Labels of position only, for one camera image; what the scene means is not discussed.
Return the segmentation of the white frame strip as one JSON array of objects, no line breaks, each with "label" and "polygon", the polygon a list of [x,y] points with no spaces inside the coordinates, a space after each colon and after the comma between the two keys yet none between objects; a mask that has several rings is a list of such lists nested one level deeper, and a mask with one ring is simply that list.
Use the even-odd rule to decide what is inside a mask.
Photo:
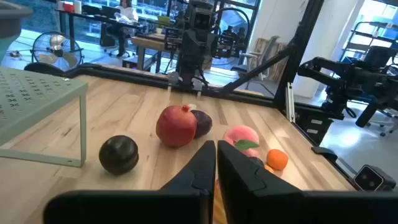
[{"label": "white frame strip", "polygon": [[295,122],[295,105],[294,105],[294,92],[290,82],[287,82],[285,89],[285,107],[286,107],[286,118],[291,122]]}]

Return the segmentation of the orange tangerine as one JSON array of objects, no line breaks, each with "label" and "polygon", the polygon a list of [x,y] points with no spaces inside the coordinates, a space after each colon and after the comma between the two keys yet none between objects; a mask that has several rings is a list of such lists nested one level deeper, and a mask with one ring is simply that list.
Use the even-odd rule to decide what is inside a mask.
[{"label": "orange tangerine", "polygon": [[271,149],[267,153],[267,165],[275,170],[284,170],[287,166],[288,161],[288,155],[278,149]]}]

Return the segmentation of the dark purple plum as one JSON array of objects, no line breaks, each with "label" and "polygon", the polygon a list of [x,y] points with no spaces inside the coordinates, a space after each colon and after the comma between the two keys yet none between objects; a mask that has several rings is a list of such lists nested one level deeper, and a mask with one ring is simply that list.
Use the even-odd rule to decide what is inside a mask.
[{"label": "dark purple plum", "polygon": [[210,132],[213,122],[209,115],[200,110],[191,110],[197,119],[197,129],[194,138],[200,138]]}]

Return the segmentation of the white office chair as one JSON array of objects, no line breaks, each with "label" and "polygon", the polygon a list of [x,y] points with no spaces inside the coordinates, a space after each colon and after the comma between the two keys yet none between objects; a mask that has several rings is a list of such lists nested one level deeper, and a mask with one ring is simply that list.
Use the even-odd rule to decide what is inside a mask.
[{"label": "white office chair", "polygon": [[[278,35],[272,36],[269,40],[259,38],[257,40],[257,49],[253,52],[244,53],[240,55],[240,59],[246,59],[246,64],[240,63],[231,68],[231,71],[237,72],[239,77],[245,77],[248,72],[252,69],[260,66],[262,63],[269,60],[274,54],[274,47],[277,43]],[[249,90],[251,83],[262,86],[270,94],[274,94],[276,90],[276,84],[269,80],[271,69],[267,68],[263,72],[250,79],[245,86],[245,90]]]}]

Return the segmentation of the black office desk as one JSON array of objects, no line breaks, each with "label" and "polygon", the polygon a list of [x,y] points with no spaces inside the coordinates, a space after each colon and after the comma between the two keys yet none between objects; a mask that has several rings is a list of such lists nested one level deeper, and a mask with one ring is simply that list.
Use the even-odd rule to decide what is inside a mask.
[{"label": "black office desk", "polygon": [[134,22],[133,24],[126,24],[123,22],[118,22],[116,19],[104,17],[104,16],[89,16],[89,15],[84,15],[84,14],[77,14],[75,12],[68,12],[64,11],[61,9],[57,9],[59,12],[59,17],[60,17],[60,29],[61,33],[66,34],[66,20],[65,16],[68,14],[69,16],[69,38],[73,41],[75,41],[75,29],[74,29],[74,17],[80,17],[84,18],[87,20],[92,20],[92,21],[98,21],[102,22],[103,24],[106,24],[105,28],[102,28],[102,30],[105,31],[106,35],[112,37],[113,39],[117,40],[119,42],[119,51],[123,51],[126,45],[126,39],[130,38],[132,34],[130,32],[132,30],[135,31],[143,31],[146,29],[146,26]]}]

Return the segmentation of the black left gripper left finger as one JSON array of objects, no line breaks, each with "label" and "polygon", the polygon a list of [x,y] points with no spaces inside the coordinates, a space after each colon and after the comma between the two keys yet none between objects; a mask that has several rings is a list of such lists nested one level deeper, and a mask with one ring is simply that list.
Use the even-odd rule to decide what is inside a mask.
[{"label": "black left gripper left finger", "polygon": [[206,141],[159,190],[73,190],[45,206],[44,224],[211,224],[216,146]]}]

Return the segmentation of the red pomegranate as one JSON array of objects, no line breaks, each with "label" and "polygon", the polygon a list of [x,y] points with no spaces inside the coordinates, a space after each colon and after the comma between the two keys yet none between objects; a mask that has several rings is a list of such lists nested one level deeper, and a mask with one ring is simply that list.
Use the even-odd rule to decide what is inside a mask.
[{"label": "red pomegranate", "polygon": [[182,147],[193,141],[197,119],[188,105],[168,106],[156,123],[156,135],[167,147]]}]

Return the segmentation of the wooden pallet boards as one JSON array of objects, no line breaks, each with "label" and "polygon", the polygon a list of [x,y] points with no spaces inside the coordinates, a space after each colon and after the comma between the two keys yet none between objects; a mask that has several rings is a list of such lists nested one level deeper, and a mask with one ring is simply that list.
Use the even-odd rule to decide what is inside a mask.
[{"label": "wooden pallet boards", "polygon": [[[259,55],[252,60],[251,66],[252,68],[255,68],[259,66],[262,63],[262,59],[264,58],[263,53],[266,50],[267,46],[269,45],[271,39],[276,39],[274,43],[272,44],[271,51],[268,55],[266,55],[266,60],[275,56],[280,50],[283,50],[286,48],[287,44],[281,43],[278,41],[278,36],[272,36],[270,39],[263,39],[263,38],[258,38],[256,42],[256,46],[254,48],[254,52],[258,53]],[[287,63],[287,59],[285,58],[281,60],[280,62],[274,64],[270,68],[268,68],[265,72],[262,73],[262,77],[265,78],[266,80],[270,80],[272,82],[279,82],[282,76],[282,72],[285,68],[285,65]]]}]

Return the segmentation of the black table edge clamp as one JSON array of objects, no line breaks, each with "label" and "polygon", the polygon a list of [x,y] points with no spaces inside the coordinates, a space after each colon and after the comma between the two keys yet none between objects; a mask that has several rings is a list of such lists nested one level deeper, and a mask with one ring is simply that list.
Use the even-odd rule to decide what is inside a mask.
[{"label": "black table edge clamp", "polygon": [[325,147],[313,146],[312,151],[315,154],[323,156],[325,159],[335,162],[338,156],[331,150]]}]

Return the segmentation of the black round fruit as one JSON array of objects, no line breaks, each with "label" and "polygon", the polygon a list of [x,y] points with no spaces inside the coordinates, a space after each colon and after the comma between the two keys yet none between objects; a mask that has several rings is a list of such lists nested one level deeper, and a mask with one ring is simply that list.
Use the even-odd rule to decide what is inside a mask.
[{"label": "black round fruit", "polygon": [[139,160],[138,146],[128,136],[117,135],[105,141],[99,149],[102,167],[113,175],[123,175],[131,171]]}]

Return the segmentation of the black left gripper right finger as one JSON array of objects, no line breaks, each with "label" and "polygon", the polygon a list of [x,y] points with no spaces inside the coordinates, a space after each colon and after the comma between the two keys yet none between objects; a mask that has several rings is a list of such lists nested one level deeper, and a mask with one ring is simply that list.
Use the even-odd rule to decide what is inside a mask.
[{"label": "black left gripper right finger", "polygon": [[218,141],[228,224],[398,224],[398,193],[305,191]]}]

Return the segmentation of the black laptop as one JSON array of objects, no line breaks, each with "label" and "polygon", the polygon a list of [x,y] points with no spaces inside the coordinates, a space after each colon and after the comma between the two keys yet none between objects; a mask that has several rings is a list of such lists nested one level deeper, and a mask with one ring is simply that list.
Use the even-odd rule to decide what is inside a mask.
[{"label": "black laptop", "polygon": [[110,18],[110,19],[115,19],[115,13],[120,13],[121,10],[116,8],[116,7],[109,7],[109,6],[102,6],[101,8],[101,13],[103,16]]}]

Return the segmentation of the black shelving rack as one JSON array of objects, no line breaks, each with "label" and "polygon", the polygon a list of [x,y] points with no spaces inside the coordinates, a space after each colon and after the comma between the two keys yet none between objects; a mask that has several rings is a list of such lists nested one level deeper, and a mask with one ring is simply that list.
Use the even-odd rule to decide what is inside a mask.
[{"label": "black shelving rack", "polygon": [[398,48],[398,26],[388,22],[359,22],[350,31],[339,61],[364,59],[372,46]]}]

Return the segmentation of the pale green perforated metal shelf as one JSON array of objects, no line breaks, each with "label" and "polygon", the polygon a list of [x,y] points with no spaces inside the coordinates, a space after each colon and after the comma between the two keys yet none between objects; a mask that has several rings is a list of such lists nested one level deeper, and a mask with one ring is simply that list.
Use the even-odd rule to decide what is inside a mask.
[{"label": "pale green perforated metal shelf", "polygon": [[[87,90],[88,84],[83,81],[0,67],[0,157],[83,167],[87,148]],[[79,99],[80,158],[1,148],[75,98]]]}]

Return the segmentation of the pink peach with green leaf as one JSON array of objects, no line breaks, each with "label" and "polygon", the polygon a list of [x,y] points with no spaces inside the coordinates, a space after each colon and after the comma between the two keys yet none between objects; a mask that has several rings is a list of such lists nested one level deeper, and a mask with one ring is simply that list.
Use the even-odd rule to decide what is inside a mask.
[{"label": "pink peach with green leaf", "polygon": [[[249,126],[239,125],[233,126],[226,130],[223,135],[223,140],[227,141],[231,145],[234,145],[239,140],[249,140],[259,145],[259,136],[255,130]],[[258,150],[255,148],[247,148],[240,150],[247,157],[261,158]]]}]

